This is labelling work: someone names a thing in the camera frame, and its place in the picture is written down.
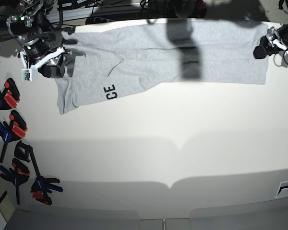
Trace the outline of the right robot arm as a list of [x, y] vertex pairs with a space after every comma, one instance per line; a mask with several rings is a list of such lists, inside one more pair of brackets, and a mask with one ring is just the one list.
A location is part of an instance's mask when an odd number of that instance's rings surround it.
[[74, 55], [66, 49], [62, 35], [63, 12], [83, 6], [81, 0], [22, 0], [20, 10], [6, 24], [11, 36], [22, 46], [18, 57], [23, 81], [38, 74], [46, 78], [72, 76]]

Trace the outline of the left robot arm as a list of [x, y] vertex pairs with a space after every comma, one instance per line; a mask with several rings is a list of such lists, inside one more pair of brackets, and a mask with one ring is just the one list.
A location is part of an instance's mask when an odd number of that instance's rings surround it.
[[[288, 0], [280, 0], [278, 8], [288, 14]], [[260, 39], [259, 45], [255, 47], [253, 56], [255, 59], [264, 59], [281, 51], [284, 56], [288, 56], [288, 24], [279, 28], [269, 28], [267, 34]]]

